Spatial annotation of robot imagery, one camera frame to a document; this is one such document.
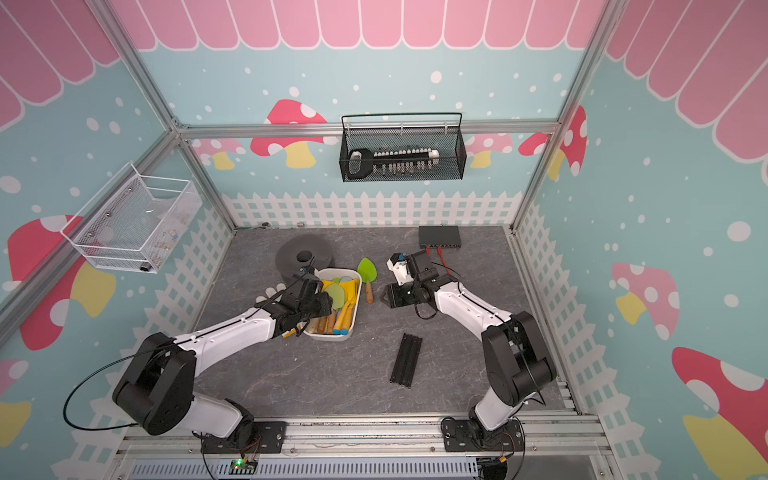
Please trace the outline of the bright green trowel wooden handle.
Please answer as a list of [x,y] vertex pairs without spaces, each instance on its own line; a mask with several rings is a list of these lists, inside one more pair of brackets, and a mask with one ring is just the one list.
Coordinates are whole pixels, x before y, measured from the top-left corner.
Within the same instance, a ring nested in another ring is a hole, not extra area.
[[372,283],[377,278],[377,270],[374,263],[367,257],[363,258],[358,264],[357,272],[365,286],[366,301],[368,304],[373,304],[374,292]]

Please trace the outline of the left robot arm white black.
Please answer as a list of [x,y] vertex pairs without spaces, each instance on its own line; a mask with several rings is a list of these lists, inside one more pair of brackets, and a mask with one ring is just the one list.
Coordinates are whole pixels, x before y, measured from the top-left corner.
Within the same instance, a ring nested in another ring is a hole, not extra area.
[[182,428],[239,447],[249,444],[253,415],[232,400],[195,392],[195,380],[241,350],[330,314],[332,300],[322,288],[322,280],[303,272],[231,319],[177,337],[147,337],[113,390],[113,402],[150,435]]

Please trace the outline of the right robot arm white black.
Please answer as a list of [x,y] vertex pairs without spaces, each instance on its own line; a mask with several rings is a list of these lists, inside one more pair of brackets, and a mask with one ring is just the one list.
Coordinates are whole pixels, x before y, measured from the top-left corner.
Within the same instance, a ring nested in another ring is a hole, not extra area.
[[489,388],[466,420],[441,420],[447,451],[521,451],[523,433],[511,420],[528,400],[544,401],[541,389],[557,370],[541,329],[526,311],[510,313],[470,292],[460,275],[437,269],[427,251],[395,253],[387,261],[396,281],[387,286],[392,308],[422,304],[458,321],[483,347]]

